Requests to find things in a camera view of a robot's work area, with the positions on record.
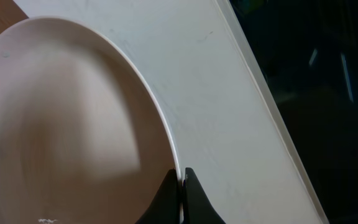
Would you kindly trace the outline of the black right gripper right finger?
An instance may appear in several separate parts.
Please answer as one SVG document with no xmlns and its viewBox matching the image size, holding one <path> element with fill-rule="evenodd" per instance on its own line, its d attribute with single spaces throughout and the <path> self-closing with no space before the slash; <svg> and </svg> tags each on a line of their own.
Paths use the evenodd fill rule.
<svg viewBox="0 0 358 224">
<path fill-rule="evenodd" d="M 183 196 L 185 224 L 225 224 L 211 205 L 194 170 L 190 167 L 185 169 Z"/>
</svg>

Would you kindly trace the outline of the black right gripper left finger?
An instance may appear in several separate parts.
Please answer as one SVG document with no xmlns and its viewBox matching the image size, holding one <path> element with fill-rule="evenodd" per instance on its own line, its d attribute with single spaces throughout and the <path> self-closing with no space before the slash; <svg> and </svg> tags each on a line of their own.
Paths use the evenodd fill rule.
<svg viewBox="0 0 358 224">
<path fill-rule="evenodd" d="M 135 224 L 179 224 L 180 199 L 175 169 L 170 169 L 154 199 Z"/>
</svg>

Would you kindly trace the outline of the pink plate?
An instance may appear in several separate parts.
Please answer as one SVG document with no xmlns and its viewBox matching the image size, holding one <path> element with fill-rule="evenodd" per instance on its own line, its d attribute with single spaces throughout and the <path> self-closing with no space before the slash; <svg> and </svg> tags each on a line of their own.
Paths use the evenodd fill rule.
<svg viewBox="0 0 358 224">
<path fill-rule="evenodd" d="M 177 165 L 154 94 L 105 36 L 57 17 L 0 34 L 0 223 L 135 223 Z"/>
</svg>

